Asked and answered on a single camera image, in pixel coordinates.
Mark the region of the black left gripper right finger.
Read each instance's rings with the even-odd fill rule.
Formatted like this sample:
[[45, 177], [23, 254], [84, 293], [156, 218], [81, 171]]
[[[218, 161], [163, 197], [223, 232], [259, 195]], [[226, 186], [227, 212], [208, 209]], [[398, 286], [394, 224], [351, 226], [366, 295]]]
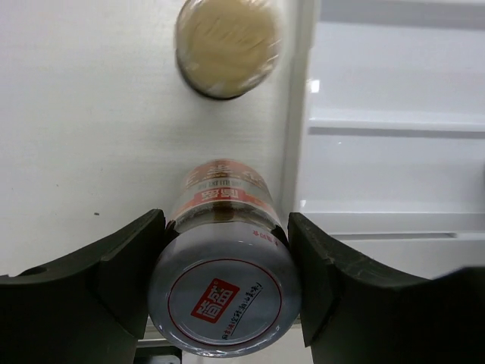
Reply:
[[482, 363], [484, 269], [428, 280], [288, 220], [302, 279], [302, 333], [315, 363]]

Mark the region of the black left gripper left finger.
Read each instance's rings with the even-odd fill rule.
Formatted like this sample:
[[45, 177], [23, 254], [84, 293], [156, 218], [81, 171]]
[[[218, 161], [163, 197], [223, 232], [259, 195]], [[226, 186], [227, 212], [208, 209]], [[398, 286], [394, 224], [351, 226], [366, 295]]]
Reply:
[[54, 261], [1, 277], [3, 363], [132, 363], [163, 243], [153, 209]]

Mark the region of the white-lid spice jar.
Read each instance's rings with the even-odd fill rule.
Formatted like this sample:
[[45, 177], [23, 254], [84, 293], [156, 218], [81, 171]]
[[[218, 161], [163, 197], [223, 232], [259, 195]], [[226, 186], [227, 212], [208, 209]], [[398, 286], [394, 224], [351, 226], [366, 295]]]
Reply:
[[264, 178], [215, 159], [183, 179], [148, 290], [153, 325], [208, 357], [270, 346], [299, 315], [302, 289]]

